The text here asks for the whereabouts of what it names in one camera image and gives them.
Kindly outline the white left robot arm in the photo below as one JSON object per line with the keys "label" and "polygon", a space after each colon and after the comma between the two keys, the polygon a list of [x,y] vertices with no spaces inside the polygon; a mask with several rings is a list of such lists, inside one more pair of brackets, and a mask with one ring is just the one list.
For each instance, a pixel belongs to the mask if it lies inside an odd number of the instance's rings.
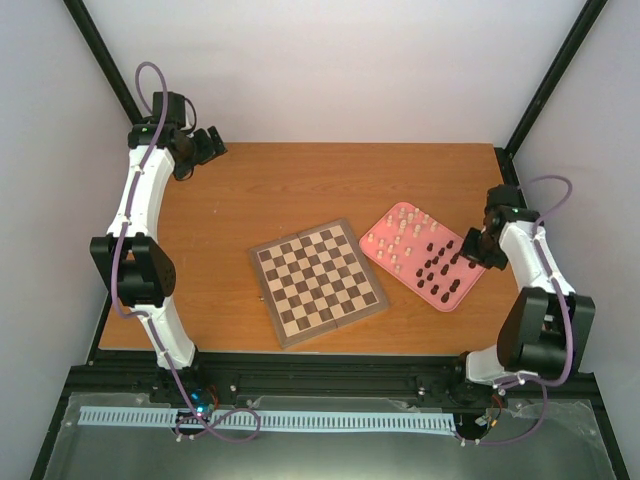
{"label": "white left robot arm", "polygon": [[158,221],[169,180],[186,180],[227,152],[215,127],[198,128],[187,117],[194,111],[181,94],[154,93],[150,115],[128,135],[129,168],[117,213],[106,234],[90,242],[114,309],[140,320],[159,367],[181,369],[172,388],[190,403],[206,395],[208,378],[190,367],[196,346],[177,313],[176,268],[158,243]]}

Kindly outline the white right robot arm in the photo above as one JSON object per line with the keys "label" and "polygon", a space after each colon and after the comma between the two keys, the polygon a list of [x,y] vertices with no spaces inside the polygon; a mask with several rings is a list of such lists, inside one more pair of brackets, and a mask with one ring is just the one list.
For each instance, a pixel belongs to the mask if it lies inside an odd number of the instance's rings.
{"label": "white right robot arm", "polygon": [[483,225],[468,231],[461,254],[485,269],[511,268],[518,296],[496,343],[462,354],[469,383],[508,389],[529,381],[565,383],[579,367],[595,303],[578,294],[547,244],[545,215],[524,207],[519,187],[488,190]]}

